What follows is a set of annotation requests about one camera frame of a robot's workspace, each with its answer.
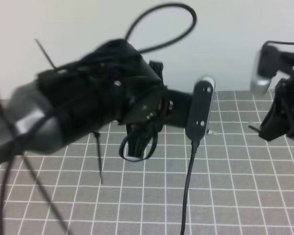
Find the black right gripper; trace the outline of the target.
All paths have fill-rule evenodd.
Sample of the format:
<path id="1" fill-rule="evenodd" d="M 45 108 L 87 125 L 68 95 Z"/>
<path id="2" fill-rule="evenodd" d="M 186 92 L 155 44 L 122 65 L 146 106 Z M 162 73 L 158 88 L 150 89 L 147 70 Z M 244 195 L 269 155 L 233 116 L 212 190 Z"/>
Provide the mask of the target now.
<path id="1" fill-rule="evenodd" d="M 294 137 L 294 53 L 280 53 L 279 70 L 290 77 L 276 85 L 273 105 L 260 125 L 258 136 L 266 141 Z"/>

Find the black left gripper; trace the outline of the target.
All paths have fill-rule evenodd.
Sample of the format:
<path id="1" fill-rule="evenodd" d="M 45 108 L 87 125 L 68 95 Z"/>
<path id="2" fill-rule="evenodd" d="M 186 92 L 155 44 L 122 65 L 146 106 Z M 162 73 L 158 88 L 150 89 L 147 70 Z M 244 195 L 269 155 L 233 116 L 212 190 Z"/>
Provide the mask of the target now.
<path id="1" fill-rule="evenodd" d="M 117 66 L 117 122 L 126 126 L 128 156 L 150 158 L 163 125 L 186 127 L 192 95 L 164 84 L 162 62 L 123 60 Z"/>

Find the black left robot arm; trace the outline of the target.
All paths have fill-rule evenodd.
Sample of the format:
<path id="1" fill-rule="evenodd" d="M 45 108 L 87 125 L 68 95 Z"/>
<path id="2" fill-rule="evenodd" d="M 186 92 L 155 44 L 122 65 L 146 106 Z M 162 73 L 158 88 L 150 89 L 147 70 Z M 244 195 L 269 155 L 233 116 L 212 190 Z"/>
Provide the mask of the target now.
<path id="1" fill-rule="evenodd" d="M 23 151 L 54 153 L 112 121 L 144 128 L 186 126 L 192 95 L 168 89 L 126 40 L 111 40 L 79 61 L 46 70 L 16 89 L 0 116 L 0 164 Z"/>

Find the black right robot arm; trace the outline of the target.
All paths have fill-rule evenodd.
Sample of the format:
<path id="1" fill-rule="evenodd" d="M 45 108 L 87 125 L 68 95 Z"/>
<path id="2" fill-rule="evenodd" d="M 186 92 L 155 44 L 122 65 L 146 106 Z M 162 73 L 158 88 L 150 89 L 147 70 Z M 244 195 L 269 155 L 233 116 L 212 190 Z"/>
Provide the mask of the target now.
<path id="1" fill-rule="evenodd" d="M 283 135 L 294 140 L 294 53 L 276 47 L 261 49 L 257 66 L 259 82 L 268 90 L 271 80 L 281 71 L 289 78 L 281 78 L 274 88 L 274 99 L 258 130 L 258 136 L 272 141 Z"/>

